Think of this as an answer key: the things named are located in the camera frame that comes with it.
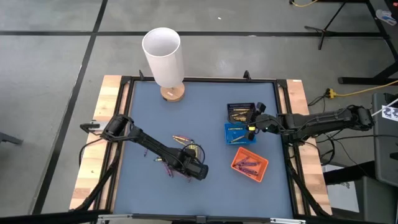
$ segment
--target wooden lamp base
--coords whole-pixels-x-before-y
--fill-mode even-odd
[[[178,86],[172,88],[161,87],[160,93],[162,94],[164,100],[169,102],[177,102],[184,97],[185,86],[183,83],[181,83]]]

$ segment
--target yellow cable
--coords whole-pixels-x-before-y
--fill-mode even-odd
[[[333,92],[333,90],[331,90],[330,93],[331,93],[331,95],[333,95],[333,96],[341,96],[341,97],[342,97],[342,96],[352,96],[352,95],[364,93],[364,92],[367,92],[367,91],[377,90],[377,89],[380,89],[380,88],[384,88],[384,87],[386,87],[386,86],[392,85],[392,84],[397,83],[397,82],[398,82],[398,80],[393,81],[392,83],[388,83],[388,84],[382,85],[382,86],[377,86],[377,87],[373,87],[373,88],[368,88],[368,89],[366,89],[366,90],[356,91],[356,92],[347,93],[347,94],[338,94],[338,93],[336,93],[336,92]]]
[[[299,4],[296,4],[296,3],[294,3],[293,1],[292,1],[292,4],[294,5],[294,6],[296,6],[296,7],[307,7],[307,6],[309,6],[309,5],[311,5],[311,4],[313,4],[313,3],[316,3],[318,0],[315,0],[315,1],[312,1],[312,2],[310,2],[310,3],[308,3],[308,4],[305,4],[305,5],[299,5]]]

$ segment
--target gray concrete floor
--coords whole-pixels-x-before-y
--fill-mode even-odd
[[[0,30],[92,30],[100,0],[0,0]],[[383,1],[373,1],[386,9]],[[305,32],[323,27],[336,3],[306,8],[271,0],[109,0],[100,30],[176,30]],[[385,25],[397,46],[398,31]],[[336,31],[377,31],[365,5],[347,4],[330,26]],[[150,76],[142,37],[97,37],[73,117],[50,186],[44,212],[68,209],[78,173],[78,151],[86,141],[79,124],[91,120],[104,75]],[[78,75],[88,37],[0,36],[0,131],[24,139],[22,146],[0,144],[0,217],[29,211],[40,176]],[[186,76],[294,78],[304,82],[307,100],[326,88],[349,93],[369,86],[339,85],[337,77],[371,77],[393,62],[381,39],[330,38],[317,50],[317,38],[182,37]],[[379,92],[397,92],[389,87]],[[326,101],[327,110],[371,106],[371,94]],[[322,103],[310,108],[321,112]],[[340,136],[363,133],[343,131]],[[344,140],[358,163],[370,161],[373,140]],[[322,152],[329,150],[321,144]],[[353,165],[336,146],[335,162]]]

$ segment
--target wooden table frame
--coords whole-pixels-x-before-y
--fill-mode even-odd
[[[141,77],[144,81],[153,81],[153,77]],[[115,113],[129,114],[131,99],[134,88],[134,80],[140,77],[122,77],[119,75],[105,75],[94,113],[93,119],[96,121],[108,122]],[[273,82],[275,83],[275,95],[280,103],[279,111],[281,113],[301,113],[308,114],[307,100],[305,98],[303,84],[301,80],[263,80],[250,78],[187,78],[193,82],[225,82],[233,80],[234,82]],[[98,138],[90,134],[87,142]],[[70,203],[70,208],[79,206],[88,194],[98,183],[101,174],[109,166],[116,148],[123,150],[123,144],[110,144],[106,141],[99,141],[85,149],[82,163],[76,180],[75,189]],[[324,211],[331,214],[328,194],[325,181],[323,179],[322,167],[320,165],[318,151],[315,147],[306,144],[296,148],[290,147],[289,154],[295,156],[291,159],[299,176],[304,179],[307,189],[311,192],[314,199],[321,205]],[[118,183],[118,174],[113,175],[102,190],[100,200],[96,200],[91,205],[91,209],[110,209],[113,210],[114,199],[116,198],[116,189]],[[303,200],[300,189],[290,179],[289,188],[291,188],[290,197],[294,214],[314,215],[313,210],[308,206],[308,202]]]

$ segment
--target blue box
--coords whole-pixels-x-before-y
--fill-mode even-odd
[[[231,142],[232,140],[240,137],[240,136],[244,136],[248,130],[246,130],[246,126],[245,125],[236,125],[236,124],[231,124],[231,123],[226,123],[224,125],[225,128],[225,143],[226,144],[230,144],[230,145],[235,145],[235,144],[252,144],[252,143],[256,143],[256,137],[254,137],[254,139],[252,141],[246,139],[246,138],[242,138],[239,139],[235,142]]]

